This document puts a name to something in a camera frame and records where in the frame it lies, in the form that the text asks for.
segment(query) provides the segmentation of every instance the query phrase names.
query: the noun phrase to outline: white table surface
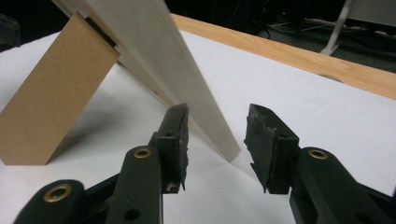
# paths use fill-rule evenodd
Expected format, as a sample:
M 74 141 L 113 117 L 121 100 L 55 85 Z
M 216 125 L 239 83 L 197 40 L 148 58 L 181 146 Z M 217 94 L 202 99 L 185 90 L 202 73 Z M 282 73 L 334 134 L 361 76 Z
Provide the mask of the white table surface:
M 231 163 L 190 133 L 186 191 L 164 196 L 164 223 L 293 223 L 289 197 L 263 194 L 243 143 L 251 103 L 275 111 L 300 147 L 334 154 L 362 184 L 396 185 L 396 102 L 294 67 L 183 33 L 241 152 Z M 0 53 L 0 109 L 56 35 Z M 145 145 L 166 108 L 114 65 L 70 130 L 67 150 L 46 166 L 0 163 L 0 223 L 12 223 L 40 188 L 76 179 L 85 188 L 118 173 L 125 153 Z

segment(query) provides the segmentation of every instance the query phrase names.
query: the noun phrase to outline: brass insert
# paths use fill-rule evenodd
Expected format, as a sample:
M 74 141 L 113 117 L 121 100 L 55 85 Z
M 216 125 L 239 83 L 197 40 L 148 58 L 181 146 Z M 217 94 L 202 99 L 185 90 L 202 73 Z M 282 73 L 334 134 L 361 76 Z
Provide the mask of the brass insert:
M 149 157 L 150 155 L 151 155 L 151 150 L 146 148 L 141 148 L 134 152 L 134 156 L 139 159 Z
M 318 160 L 327 160 L 327 159 L 329 159 L 329 156 L 325 152 L 317 150 L 317 149 L 309 150 L 308 154 L 311 157 L 313 157 L 315 159 L 318 159 Z
M 44 201 L 47 203 L 56 203 L 66 198 L 72 192 L 72 186 L 61 184 L 53 187 L 44 195 Z

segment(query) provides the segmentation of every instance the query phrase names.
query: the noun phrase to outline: cardboard piece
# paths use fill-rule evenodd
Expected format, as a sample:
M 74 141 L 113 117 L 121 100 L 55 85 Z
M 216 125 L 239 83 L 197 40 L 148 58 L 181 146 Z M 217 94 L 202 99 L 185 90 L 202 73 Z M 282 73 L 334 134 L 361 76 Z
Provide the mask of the cardboard piece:
M 119 62 L 165 105 L 187 103 L 191 128 L 224 159 L 240 149 L 162 0 L 53 0 L 89 16 L 116 43 Z
M 44 165 L 119 54 L 76 14 L 0 114 L 6 165 Z

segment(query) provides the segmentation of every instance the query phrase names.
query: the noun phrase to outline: wooden table edge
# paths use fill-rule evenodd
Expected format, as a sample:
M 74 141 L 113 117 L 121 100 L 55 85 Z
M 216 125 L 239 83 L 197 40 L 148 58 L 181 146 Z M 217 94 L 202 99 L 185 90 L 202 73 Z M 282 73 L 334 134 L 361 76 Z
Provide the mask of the wooden table edge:
M 396 100 L 396 74 L 172 14 L 181 31 L 285 63 Z

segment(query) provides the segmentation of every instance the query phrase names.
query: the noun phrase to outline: brown cardboard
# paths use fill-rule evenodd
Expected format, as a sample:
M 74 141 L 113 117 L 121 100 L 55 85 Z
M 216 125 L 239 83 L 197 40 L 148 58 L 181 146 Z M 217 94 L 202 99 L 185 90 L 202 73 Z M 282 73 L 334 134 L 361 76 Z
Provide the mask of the brown cardboard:
M 44 165 L 119 54 L 78 14 L 0 114 L 6 165 Z

